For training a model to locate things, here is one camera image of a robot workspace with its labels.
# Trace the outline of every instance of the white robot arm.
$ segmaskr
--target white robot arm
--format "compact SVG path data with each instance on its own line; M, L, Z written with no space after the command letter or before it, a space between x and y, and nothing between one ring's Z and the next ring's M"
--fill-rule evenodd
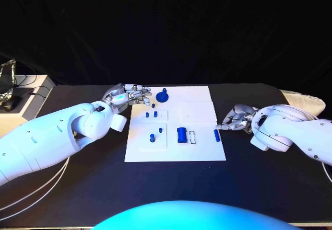
M150 88L118 84L101 101L78 104L22 124L0 139L0 185L66 159L127 118L118 113L131 104L150 105Z
M332 121L319 120L293 106L258 110L237 104L216 128L254 133L251 144L264 151L286 152L294 143L310 158L332 165Z

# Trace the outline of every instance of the blue object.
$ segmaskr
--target blue object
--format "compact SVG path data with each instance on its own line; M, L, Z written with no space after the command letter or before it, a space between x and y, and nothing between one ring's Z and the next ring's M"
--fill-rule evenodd
M177 128L177 143L186 143L186 130L183 127Z
M216 139L216 142L219 142L219 133L216 129L215 129L215 139Z
M154 138L154 134L150 135L150 142L154 142L156 138Z
M163 88L163 91L157 93L156 99L159 102L166 102L167 101L167 90Z
M108 218L92 230L297 230L283 221L257 213L199 201L164 201L128 209Z

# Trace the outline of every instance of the blue circular object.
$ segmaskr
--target blue circular object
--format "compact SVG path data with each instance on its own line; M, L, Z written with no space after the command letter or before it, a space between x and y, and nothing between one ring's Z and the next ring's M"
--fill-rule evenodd
M167 101L167 93L166 89L163 88L163 91L157 93L156 99L159 102L166 102Z

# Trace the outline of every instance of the computer mouse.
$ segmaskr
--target computer mouse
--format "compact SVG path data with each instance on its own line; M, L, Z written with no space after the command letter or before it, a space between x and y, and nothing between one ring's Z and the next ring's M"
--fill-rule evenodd
M10 112L19 105L22 98L19 96L11 96L11 98L1 104L4 111Z

